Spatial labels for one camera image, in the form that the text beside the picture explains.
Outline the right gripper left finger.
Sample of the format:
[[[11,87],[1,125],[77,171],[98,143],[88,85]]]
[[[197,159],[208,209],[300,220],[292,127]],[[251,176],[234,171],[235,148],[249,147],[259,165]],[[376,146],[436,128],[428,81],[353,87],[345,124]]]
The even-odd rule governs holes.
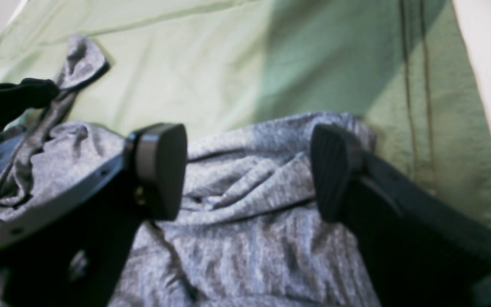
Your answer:
[[[183,124],[130,134],[123,152],[0,226],[0,307],[105,307],[144,221],[173,221],[187,163]]]

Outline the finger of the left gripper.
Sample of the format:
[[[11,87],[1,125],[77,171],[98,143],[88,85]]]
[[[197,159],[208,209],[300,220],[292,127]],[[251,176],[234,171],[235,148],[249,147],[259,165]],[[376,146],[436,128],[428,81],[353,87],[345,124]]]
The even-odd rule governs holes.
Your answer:
[[[46,107],[60,93],[50,79],[24,78],[18,84],[0,83],[0,132],[27,109]]]

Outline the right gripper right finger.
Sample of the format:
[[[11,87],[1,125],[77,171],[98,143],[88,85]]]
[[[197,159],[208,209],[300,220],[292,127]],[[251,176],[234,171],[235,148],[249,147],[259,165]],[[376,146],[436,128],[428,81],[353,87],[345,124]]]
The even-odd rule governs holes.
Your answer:
[[[310,160],[320,215],[356,237],[382,306],[491,307],[491,229],[337,126],[315,126]]]

